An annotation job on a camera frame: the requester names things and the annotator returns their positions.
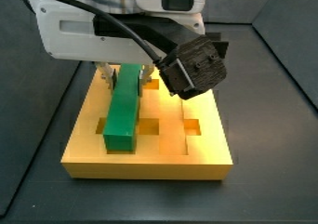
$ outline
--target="yellow base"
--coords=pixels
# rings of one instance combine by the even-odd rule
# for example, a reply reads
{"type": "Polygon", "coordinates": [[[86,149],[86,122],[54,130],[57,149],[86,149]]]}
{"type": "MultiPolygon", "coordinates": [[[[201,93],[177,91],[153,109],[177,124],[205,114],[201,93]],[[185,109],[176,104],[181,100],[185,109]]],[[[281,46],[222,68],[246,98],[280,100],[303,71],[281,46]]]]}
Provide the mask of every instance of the yellow base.
{"type": "Polygon", "coordinates": [[[62,158],[73,178],[225,179],[233,159],[212,91],[182,101],[156,72],[141,99],[134,153],[106,150],[101,133],[110,102],[97,72],[62,158]]]}

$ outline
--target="square slot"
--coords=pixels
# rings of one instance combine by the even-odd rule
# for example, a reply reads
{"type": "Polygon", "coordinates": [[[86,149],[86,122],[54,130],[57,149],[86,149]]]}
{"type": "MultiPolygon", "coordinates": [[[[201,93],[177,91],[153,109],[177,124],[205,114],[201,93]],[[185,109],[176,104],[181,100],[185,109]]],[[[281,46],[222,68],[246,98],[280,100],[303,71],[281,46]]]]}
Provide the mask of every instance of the square slot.
{"type": "Polygon", "coordinates": [[[152,82],[145,84],[145,89],[158,90],[160,89],[160,79],[152,79],[152,82]]]}
{"type": "Polygon", "coordinates": [[[160,119],[157,118],[141,118],[138,124],[139,135],[160,135],[160,119]]]}
{"type": "Polygon", "coordinates": [[[188,136],[202,135],[200,119],[185,119],[185,131],[188,136]]]}

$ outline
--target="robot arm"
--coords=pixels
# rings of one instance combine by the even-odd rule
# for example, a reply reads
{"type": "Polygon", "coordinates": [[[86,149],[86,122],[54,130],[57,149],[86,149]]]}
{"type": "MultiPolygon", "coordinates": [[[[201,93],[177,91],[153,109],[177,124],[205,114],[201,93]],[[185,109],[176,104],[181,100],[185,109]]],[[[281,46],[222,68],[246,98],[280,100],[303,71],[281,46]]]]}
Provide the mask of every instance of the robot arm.
{"type": "Polygon", "coordinates": [[[29,2],[53,57],[156,63],[170,93],[182,99],[202,94],[225,78],[218,51],[204,35],[205,0],[29,2]]]}

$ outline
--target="rectangular slot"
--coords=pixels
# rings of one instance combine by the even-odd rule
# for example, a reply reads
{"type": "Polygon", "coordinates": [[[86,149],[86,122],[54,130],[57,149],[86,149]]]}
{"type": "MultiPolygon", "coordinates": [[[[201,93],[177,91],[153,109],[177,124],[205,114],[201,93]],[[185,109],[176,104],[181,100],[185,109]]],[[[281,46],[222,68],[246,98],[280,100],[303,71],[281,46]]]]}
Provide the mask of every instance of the rectangular slot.
{"type": "Polygon", "coordinates": [[[201,136],[200,119],[185,119],[185,132],[188,136],[201,136]]]}
{"type": "Polygon", "coordinates": [[[160,119],[141,118],[138,124],[138,134],[160,136],[160,119]]]}

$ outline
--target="green rectangular block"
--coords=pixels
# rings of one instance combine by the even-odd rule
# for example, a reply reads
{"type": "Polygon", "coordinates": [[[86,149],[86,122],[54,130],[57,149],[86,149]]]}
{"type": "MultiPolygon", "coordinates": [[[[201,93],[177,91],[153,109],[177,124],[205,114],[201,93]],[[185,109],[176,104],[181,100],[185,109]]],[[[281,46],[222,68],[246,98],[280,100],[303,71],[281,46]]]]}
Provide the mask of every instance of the green rectangular block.
{"type": "Polygon", "coordinates": [[[103,130],[109,151],[133,151],[139,110],[138,79],[141,64],[122,64],[107,122],[103,130]]]}

